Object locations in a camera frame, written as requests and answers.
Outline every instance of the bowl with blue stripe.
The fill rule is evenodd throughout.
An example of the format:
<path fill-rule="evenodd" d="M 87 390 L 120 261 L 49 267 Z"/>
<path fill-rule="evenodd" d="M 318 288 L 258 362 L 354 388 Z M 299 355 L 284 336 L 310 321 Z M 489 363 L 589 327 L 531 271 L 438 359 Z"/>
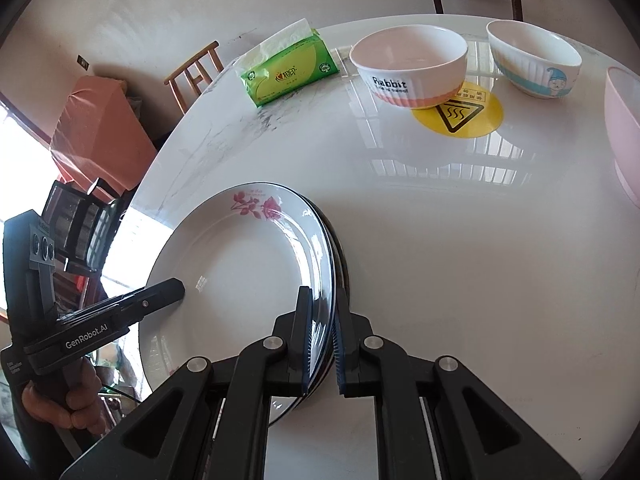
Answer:
<path fill-rule="evenodd" d="M 495 20 L 486 31 L 496 66 L 524 93 L 552 99 L 574 87 L 582 57 L 557 34 L 513 20 Z"/>

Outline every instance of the tissue package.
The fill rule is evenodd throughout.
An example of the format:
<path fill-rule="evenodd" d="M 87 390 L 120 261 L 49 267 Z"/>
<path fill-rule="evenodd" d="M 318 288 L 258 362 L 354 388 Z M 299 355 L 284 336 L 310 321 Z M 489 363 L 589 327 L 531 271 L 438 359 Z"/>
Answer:
<path fill-rule="evenodd" d="M 306 20 L 265 40 L 242 56 L 236 66 L 256 106 L 338 72 L 324 42 Z"/>

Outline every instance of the round table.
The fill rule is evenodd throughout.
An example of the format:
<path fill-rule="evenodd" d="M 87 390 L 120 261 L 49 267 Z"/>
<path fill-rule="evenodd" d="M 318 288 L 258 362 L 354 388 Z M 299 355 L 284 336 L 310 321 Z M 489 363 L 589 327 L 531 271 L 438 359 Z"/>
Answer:
<path fill-rule="evenodd" d="M 574 90 L 537 100 L 495 69 L 489 21 L 426 14 L 327 27 L 340 74 L 258 109 L 225 71 L 144 177 L 103 282 L 112 294 L 145 285 L 172 230 L 215 193 L 283 184 L 335 227 L 352 311 L 409 354 L 459 358 L 596 479 L 640 418 L 640 211 L 604 124 L 605 73 L 619 64 L 571 41 L 584 61 Z M 350 46 L 405 23 L 465 37 L 467 79 L 504 109 L 496 131 L 441 136 L 372 97 Z M 120 344 L 140 373 L 136 327 Z M 372 399 L 338 396 L 334 377 L 270 429 L 265 478 L 377 478 Z M 148 395 L 142 378 L 137 387 Z"/>

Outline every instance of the pink rose print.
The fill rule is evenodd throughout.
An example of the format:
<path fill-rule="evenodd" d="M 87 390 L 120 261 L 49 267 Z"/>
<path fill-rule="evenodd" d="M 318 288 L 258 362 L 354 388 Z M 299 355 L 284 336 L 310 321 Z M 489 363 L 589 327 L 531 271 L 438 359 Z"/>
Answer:
<path fill-rule="evenodd" d="M 262 214 L 269 220 L 278 220 L 280 218 L 281 211 L 282 209 L 273 196 L 270 196 L 264 201 L 264 204 L 262 204 Z"/>
<path fill-rule="evenodd" d="M 260 220 L 262 216 L 260 216 L 260 212 L 256 211 L 260 199 L 247 195 L 244 191 L 238 191 L 234 195 L 234 204 L 231 206 L 231 211 L 239 211 L 240 216 L 248 215 L 249 213 L 253 214 L 255 218 Z M 264 203 L 260 206 L 262 214 L 266 220 L 277 220 L 280 218 L 280 212 L 282 211 L 276 199 L 273 196 L 270 196 Z"/>

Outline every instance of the silver pivot bolt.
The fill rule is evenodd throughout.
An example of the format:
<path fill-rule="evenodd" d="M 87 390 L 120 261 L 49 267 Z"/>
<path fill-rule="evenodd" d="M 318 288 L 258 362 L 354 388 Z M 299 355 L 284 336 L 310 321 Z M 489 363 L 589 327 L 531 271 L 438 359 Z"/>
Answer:
<path fill-rule="evenodd" d="M 458 369 L 458 361 L 453 357 L 443 357 L 438 364 L 446 372 L 455 372 Z"/>
<path fill-rule="evenodd" d="M 270 335 L 265 338 L 262 342 L 262 346 L 264 346 L 267 350 L 275 350 L 276 348 L 280 348 L 282 346 L 282 339 L 280 339 L 276 335 Z"/>
<path fill-rule="evenodd" d="M 187 363 L 187 370 L 190 372 L 201 372 L 207 367 L 207 360 L 204 357 L 193 357 Z"/>
<path fill-rule="evenodd" d="M 366 346 L 367 348 L 371 348 L 372 350 L 382 348 L 382 345 L 384 343 L 384 340 L 377 335 L 370 335 L 369 337 L 364 339 L 364 346 Z"/>

